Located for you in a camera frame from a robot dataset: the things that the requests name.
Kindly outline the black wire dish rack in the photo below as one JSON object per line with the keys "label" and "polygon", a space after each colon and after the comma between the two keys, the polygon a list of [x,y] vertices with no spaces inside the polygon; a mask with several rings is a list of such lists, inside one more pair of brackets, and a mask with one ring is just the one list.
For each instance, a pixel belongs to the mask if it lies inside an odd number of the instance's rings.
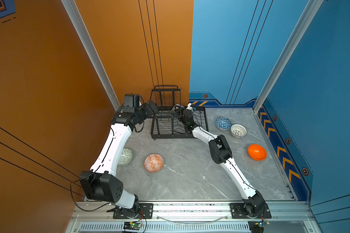
{"label": "black wire dish rack", "polygon": [[158,108],[152,116],[151,137],[156,139],[192,138],[187,120],[208,130],[205,107],[191,105],[191,114],[183,115],[187,108],[181,105],[181,90],[176,85],[157,85],[152,89],[151,98]]}

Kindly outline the red orange patterned bowl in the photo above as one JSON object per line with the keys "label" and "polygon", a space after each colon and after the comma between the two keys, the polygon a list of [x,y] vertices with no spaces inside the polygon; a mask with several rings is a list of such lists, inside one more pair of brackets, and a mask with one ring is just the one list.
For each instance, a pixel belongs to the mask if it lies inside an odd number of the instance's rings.
{"label": "red orange patterned bowl", "polygon": [[144,167],[148,172],[160,171],[164,166],[164,159],[159,154],[151,154],[144,161]]}

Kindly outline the plain orange bowl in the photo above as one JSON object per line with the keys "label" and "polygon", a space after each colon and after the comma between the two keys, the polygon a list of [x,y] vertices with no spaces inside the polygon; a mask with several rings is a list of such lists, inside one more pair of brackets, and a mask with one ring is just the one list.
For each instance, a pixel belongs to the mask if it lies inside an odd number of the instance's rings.
{"label": "plain orange bowl", "polygon": [[248,154],[253,160],[256,160],[256,161],[265,160],[267,157],[266,150],[262,146],[257,144],[249,145]]}

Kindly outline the blue floral bowl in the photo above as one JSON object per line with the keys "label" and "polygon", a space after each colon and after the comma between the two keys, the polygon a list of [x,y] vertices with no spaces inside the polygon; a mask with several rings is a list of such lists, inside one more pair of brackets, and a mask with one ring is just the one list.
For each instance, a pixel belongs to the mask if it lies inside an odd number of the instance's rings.
{"label": "blue floral bowl", "polygon": [[180,104],[175,104],[171,110],[171,114],[173,116],[181,116],[184,109],[185,109],[184,106]]}

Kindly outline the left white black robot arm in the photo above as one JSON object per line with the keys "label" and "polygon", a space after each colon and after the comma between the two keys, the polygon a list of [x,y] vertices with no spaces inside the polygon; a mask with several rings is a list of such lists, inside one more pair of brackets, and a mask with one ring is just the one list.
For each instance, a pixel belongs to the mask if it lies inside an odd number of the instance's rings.
{"label": "left white black robot arm", "polygon": [[87,199],[114,204],[129,218],[139,214],[139,198],[124,190],[123,182],[116,177],[117,167],[135,126],[144,123],[157,110],[153,101],[140,104],[140,100],[134,100],[115,113],[100,155],[90,170],[83,171],[78,179]]}

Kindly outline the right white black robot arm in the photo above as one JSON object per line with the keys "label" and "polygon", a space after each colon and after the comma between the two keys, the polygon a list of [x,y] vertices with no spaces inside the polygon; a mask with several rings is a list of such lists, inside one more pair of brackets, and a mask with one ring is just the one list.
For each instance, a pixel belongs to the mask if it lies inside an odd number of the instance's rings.
{"label": "right white black robot arm", "polygon": [[182,111],[180,120],[194,138],[203,141],[209,146],[212,160],[219,164],[231,177],[242,196],[244,202],[243,213],[249,218],[271,218],[270,209],[262,194],[250,184],[238,168],[225,136],[218,136],[203,129],[193,119],[193,111],[189,108]]}

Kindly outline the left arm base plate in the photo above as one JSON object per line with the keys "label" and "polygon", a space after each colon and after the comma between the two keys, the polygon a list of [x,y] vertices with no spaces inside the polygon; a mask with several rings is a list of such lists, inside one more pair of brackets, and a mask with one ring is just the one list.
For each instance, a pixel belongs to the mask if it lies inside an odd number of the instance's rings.
{"label": "left arm base plate", "polygon": [[151,219],[153,216],[153,203],[139,203],[131,209],[117,207],[114,211],[114,219]]}

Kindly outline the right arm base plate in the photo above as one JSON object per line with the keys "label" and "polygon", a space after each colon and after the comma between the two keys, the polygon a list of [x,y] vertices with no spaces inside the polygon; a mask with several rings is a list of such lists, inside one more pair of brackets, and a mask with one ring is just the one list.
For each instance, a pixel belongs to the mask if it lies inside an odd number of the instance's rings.
{"label": "right arm base plate", "polygon": [[233,219],[271,219],[272,215],[267,204],[261,209],[254,209],[245,203],[230,203],[230,212]]}

